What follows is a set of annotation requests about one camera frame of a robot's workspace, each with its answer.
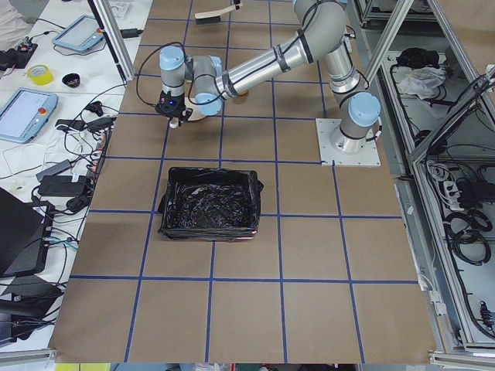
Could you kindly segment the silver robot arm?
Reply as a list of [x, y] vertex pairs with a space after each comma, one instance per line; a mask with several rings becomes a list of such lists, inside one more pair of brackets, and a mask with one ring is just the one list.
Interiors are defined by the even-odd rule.
[[213, 116], [227, 99], [302, 64], [323, 60], [343, 115], [329, 137], [330, 143], [346, 155], [360, 152], [371, 140], [368, 134], [377, 122], [381, 104], [366, 91], [345, 45], [345, 3], [294, 1], [292, 7], [300, 24], [295, 35], [229, 70], [223, 70], [216, 56], [190, 56], [180, 43], [164, 45], [159, 53], [162, 90], [155, 110], [178, 123], [188, 121], [194, 109], [203, 116]]

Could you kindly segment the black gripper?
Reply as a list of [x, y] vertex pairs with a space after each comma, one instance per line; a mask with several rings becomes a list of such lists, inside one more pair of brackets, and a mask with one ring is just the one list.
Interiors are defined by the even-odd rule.
[[168, 119], [174, 117], [178, 118], [179, 128], [186, 122], [186, 119], [182, 116], [185, 109], [185, 94], [182, 93], [174, 96], [170, 91], [167, 93], [162, 91], [155, 106], [156, 112], [162, 116], [165, 116]]

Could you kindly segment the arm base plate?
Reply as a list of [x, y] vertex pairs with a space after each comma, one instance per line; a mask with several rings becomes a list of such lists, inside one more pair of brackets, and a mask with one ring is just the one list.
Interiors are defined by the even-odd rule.
[[340, 131], [341, 119], [317, 118], [316, 133], [321, 165], [337, 167], [380, 167], [381, 160], [370, 128], [367, 136], [350, 139]]

